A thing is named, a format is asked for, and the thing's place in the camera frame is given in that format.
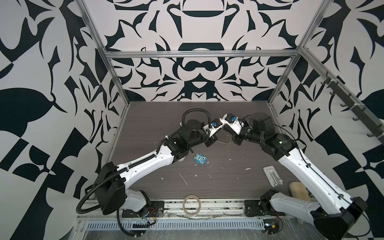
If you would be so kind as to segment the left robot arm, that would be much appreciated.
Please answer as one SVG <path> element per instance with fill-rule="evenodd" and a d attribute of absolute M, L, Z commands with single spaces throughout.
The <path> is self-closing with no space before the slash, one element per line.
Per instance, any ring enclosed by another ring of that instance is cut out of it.
<path fill-rule="evenodd" d="M 204 126 L 197 120 L 189 120 L 175 133 L 161 140 L 153 152 L 125 164 L 116 166 L 110 162 L 104 165 L 93 185 L 99 209 L 104 215 L 119 209 L 145 215 L 151 205 L 148 195 L 130 187 L 148 174 L 183 160 L 194 146 L 212 145 L 217 140 L 216 127 L 215 123 Z"/>

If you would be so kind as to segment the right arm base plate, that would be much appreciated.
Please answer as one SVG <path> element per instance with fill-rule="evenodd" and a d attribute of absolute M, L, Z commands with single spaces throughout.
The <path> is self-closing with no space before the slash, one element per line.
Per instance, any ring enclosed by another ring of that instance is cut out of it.
<path fill-rule="evenodd" d="M 244 204 L 247 217 L 286 216 L 283 212 L 275 211 L 271 204 L 265 200 L 245 200 Z"/>

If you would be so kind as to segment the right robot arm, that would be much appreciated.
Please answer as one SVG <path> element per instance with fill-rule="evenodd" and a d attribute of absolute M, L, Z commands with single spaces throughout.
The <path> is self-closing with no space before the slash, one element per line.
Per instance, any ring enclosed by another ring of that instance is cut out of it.
<path fill-rule="evenodd" d="M 351 197 L 325 176 L 303 153 L 295 140 L 275 131 L 272 118 L 264 113 L 252 115 L 249 123 L 233 114 L 225 120 L 234 131 L 237 145 L 256 143 L 275 161 L 287 168 L 311 192 L 315 203 L 269 190 L 261 201 L 274 212 L 286 213 L 315 226 L 328 240 L 341 240 L 363 216 L 367 203 Z"/>

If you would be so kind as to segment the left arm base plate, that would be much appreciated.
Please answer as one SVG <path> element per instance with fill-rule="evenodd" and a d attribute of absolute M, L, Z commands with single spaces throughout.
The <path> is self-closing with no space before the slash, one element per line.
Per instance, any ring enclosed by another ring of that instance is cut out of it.
<path fill-rule="evenodd" d="M 123 209 L 123 218 L 141 218 L 141 217 L 156 217 L 159 214 L 164 213 L 165 202 L 164 201 L 151 201 L 150 204 L 146 204 L 143 209 L 138 212 L 132 210 Z"/>

